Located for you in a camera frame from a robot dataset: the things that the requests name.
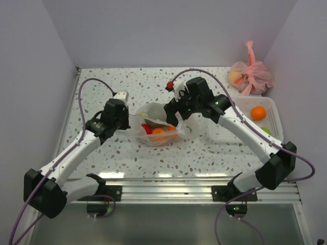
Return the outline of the clear printed plastic bag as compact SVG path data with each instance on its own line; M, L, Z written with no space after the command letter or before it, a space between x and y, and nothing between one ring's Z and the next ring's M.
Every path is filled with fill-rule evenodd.
M193 140L200 135L196 117L191 115L183 120L179 114L177 126L166 122L164 105L148 103L140 107L135 114L129 115L129 135L147 146L161 146L182 140Z

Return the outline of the red fruit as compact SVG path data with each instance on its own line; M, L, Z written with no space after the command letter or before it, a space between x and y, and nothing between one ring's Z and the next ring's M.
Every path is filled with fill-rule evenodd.
M147 135L152 134L152 128L151 128L149 125L147 125L147 124L142 124L142 127L143 127L143 129L145 130L145 132L146 132Z

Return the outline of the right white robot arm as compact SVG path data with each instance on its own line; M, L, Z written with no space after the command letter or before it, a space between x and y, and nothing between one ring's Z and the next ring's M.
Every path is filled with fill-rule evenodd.
M192 114L200 113L232 132L262 162L258 169L230 180L227 193L232 200L240 200L247 191L261 186L274 190L295 169L296 146L291 142L284 144L264 132L227 96L214 95L204 78L196 77L186 83L168 82L166 90L174 92L174 98L164 106L167 123L177 126L177 115L187 120Z

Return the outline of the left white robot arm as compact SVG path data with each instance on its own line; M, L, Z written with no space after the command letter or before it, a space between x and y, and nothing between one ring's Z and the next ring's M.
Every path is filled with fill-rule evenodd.
M127 94L110 98L100 118L93 117L85 130L52 162L24 176L24 201L48 218L55 218L66 204L84 197L108 200L105 180L95 174L67 183L71 173L116 130L129 129Z

